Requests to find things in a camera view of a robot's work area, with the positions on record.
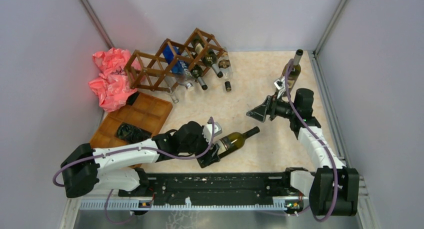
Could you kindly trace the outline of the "dark green wine bottle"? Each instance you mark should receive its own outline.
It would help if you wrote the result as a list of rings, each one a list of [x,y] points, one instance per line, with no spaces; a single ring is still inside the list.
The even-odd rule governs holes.
[[[205,45],[203,43],[203,41],[201,40],[201,38],[196,35],[194,37],[194,39],[191,42],[191,45],[193,46],[195,52],[197,54],[199,54],[204,48]],[[208,49],[205,53],[205,55],[202,57],[201,61],[208,67],[211,67],[212,70],[215,72],[215,74],[217,75],[218,78],[222,78],[223,77],[223,72],[221,71],[221,69],[219,68],[217,62],[218,62],[218,58],[217,55],[215,54],[215,52],[212,49]]]
[[[199,83],[201,89],[206,91],[208,89],[208,85],[203,79],[203,69],[198,64],[195,64],[193,68],[190,70],[192,77]]]

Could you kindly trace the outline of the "brown wooden wine rack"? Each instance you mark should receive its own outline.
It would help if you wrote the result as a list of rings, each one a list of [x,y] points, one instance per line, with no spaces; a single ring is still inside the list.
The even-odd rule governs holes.
[[[199,54],[195,52],[195,49],[191,44],[195,36],[199,36],[204,43],[204,49]],[[174,59],[171,64],[167,63],[163,55],[163,50],[166,45],[171,47],[171,51],[174,55]],[[206,66],[202,62],[202,57],[208,49],[212,49],[214,51],[217,56],[218,64],[219,58],[224,53],[224,48],[219,44],[213,34],[196,28],[185,43],[178,43],[169,38],[165,39],[155,54],[135,50],[124,66],[124,71],[128,76],[130,87],[132,89],[144,89],[152,92],[168,92],[165,77],[172,77],[175,80],[175,84],[173,85],[174,89],[181,86],[177,82],[176,76],[171,71],[177,60],[182,60],[188,63],[189,71],[195,64],[201,66],[203,69],[203,76],[208,71],[213,71],[211,67]]]

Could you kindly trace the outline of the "clear glass bottle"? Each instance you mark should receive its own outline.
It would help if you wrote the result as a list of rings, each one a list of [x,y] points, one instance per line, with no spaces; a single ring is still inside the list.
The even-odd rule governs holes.
[[[166,76],[164,78],[164,81],[167,85],[167,93],[170,96],[172,102],[174,104],[177,104],[179,102],[179,98],[177,97],[176,93],[175,93],[175,89],[173,88],[174,84],[176,83],[176,81],[170,77],[170,76]]]

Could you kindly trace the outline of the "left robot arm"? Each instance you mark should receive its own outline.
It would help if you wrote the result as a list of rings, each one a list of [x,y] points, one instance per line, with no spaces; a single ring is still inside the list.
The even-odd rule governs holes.
[[[136,164],[154,164],[167,160],[200,160],[213,148],[222,127],[213,118],[206,125],[189,121],[141,142],[109,148],[79,145],[60,165],[52,182],[65,189],[68,198],[78,198],[95,190],[122,190],[144,196],[150,182]]]

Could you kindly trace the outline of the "dark green wine bottle front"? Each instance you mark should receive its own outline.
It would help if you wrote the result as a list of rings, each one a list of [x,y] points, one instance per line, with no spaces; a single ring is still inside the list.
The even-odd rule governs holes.
[[[203,79],[203,69],[198,64],[195,64],[193,68],[190,70],[192,77],[199,83],[201,89],[206,91],[208,89],[208,85]]]

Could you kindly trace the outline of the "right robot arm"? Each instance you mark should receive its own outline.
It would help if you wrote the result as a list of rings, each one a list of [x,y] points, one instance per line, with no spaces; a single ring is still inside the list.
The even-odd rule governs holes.
[[[284,101],[277,95],[268,95],[265,101],[246,115],[257,121],[277,117],[289,120],[296,139],[307,151],[315,172],[290,168],[281,188],[287,195],[300,191],[309,198],[314,216],[352,217],[358,211],[360,176],[332,151],[323,135],[319,121],[313,116],[314,92],[307,88],[296,90],[294,98]]]

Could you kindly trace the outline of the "blue square glass bottle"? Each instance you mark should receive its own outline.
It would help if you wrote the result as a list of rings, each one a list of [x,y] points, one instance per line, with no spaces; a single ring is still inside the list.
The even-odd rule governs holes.
[[[174,59],[171,47],[166,45],[162,52],[166,62],[170,65]],[[189,65],[187,62],[178,59],[175,65],[172,67],[171,72],[176,76],[176,81],[179,85],[184,86],[187,91],[194,90],[193,77],[189,71]]]

